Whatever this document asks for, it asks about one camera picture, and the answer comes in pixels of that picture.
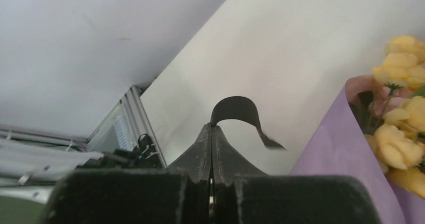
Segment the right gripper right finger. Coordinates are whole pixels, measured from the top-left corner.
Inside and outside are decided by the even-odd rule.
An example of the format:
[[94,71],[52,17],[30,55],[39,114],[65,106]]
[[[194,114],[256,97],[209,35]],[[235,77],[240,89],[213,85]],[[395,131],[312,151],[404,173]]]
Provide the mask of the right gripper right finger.
[[344,175],[270,176],[211,131],[215,223],[380,223],[365,187]]

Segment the yellow fake flower stem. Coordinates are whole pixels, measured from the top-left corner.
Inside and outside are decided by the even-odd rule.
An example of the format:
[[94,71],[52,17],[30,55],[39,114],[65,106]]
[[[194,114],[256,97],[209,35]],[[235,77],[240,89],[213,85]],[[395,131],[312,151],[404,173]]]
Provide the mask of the yellow fake flower stem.
[[365,137],[386,178],[424,198],[424,42],[398,36],[384,52],[372,68],[374,132]]

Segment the pink wrapping paper sheet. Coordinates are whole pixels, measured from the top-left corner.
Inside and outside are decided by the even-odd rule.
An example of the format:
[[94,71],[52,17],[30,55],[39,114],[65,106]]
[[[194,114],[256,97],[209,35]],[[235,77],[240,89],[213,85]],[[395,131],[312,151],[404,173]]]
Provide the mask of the pink wrapping paper sheet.
[[424,199],[388,183],[349,107],[372,85],[371,75],[347,80],[290,173],[353,176],[365,185],[383,223],[424,223]]

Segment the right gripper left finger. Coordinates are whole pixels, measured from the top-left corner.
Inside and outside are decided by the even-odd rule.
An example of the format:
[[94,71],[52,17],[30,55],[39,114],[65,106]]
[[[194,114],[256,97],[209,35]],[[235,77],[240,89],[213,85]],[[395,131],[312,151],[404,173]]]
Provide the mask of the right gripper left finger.
[[40,223],[209,223],[211,126],[159,168],[80,168],[55,186]]

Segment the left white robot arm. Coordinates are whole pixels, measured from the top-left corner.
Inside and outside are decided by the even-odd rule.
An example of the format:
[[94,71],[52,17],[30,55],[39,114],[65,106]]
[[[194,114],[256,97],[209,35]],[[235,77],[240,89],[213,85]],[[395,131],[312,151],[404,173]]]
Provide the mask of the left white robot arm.
[[78,168],[164,168],[161,153],[143,134],[132,150],[83,151],[78,146],[44,146],[1,138],[1,186],[52,185]]

